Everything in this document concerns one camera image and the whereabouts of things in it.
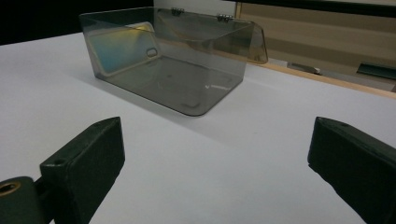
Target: transparent plastic box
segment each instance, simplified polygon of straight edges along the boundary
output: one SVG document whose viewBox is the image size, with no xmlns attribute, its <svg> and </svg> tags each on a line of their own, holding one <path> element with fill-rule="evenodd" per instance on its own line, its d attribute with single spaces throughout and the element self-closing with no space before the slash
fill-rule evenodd
<svg viewBox="0 0 396 224">
<path fill-rule="evenodd" d="M 79 18 L 96 77 L 188 116 L 241 83 L 249 57 L 267 60 L 251 21 L 155 7 Z"/>
</svg>

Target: beige wall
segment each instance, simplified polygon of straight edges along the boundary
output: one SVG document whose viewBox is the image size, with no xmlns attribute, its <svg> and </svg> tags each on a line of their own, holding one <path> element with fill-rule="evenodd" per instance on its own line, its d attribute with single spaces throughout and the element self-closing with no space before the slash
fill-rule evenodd
<svg viewBox="0 0 396 224">
<path fill-rule="evenodd" d="M 355 75 L 361 62 L 396 67 L 396 19 L 242 4 L 240 18 L 255 21 L 268 56 Z"/>
</svg>

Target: white table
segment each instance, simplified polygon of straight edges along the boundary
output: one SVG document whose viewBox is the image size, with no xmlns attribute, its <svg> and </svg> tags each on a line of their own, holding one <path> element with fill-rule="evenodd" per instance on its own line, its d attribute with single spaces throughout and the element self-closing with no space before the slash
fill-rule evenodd
<svg viewBox="0 0 396 224">
<path fill-rule="evenodd" d="M 307 163 L 316 116 L 396 147 L 396 101 L 248 65 L 200 118 L 93 76 L 82 34 L 0 47 L 0 180 L 120 116 L 126 162 L 91 223 L 362 223 Z"/>
</svg>

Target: white tabletop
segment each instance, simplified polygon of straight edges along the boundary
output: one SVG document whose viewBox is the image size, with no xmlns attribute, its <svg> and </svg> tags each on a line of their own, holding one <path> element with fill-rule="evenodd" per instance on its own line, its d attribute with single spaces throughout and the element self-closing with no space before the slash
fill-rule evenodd
<svg viewBox="0 0 396 224">
<path fill-rule="evenodd" d="M 396 147 L 396 101 L 247 65 L 200 118 L 96 79 L 82 34 L 0 47 L 0 180 L 120 116 L 126 162 L 91 223 L 362 223 L 307 163 L 315 117 Z"/>
</svg>

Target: clear bin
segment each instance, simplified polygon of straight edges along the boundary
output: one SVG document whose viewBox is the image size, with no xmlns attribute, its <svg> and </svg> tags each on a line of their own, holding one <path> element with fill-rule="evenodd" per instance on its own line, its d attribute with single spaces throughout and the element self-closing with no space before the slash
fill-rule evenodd
<svg viewBox="0 0 396 224">
<path fill-rule="evenodd" d="M 189 116 L 241 83 L 248 57 L 267 60 L 251 21 L 155 7 L 79 18 L 96 77 Z"/>
</svg>

